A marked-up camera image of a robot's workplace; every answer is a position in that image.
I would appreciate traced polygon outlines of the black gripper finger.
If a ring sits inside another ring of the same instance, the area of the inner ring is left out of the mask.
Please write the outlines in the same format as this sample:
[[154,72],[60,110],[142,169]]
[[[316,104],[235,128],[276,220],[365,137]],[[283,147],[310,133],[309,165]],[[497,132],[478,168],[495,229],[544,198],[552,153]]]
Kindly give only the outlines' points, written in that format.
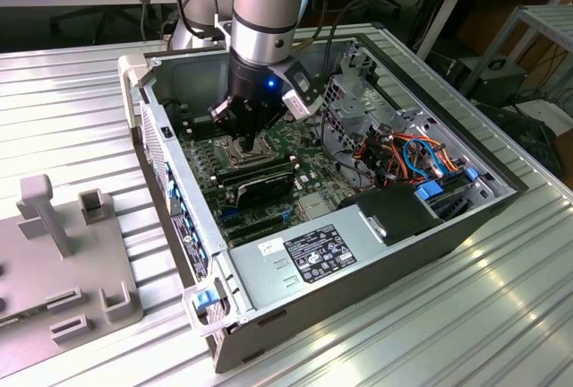
[[250,128],[250,118],[234,96],[226,96],[221,102],[209,108],[213,123],[238,140],[240,149],[250,152],[253,149],[254,135]]
[[248,151],[253,149],[255,137],[271,128],[283,116],[282,102],[262,102],[257,109],[248,134]]

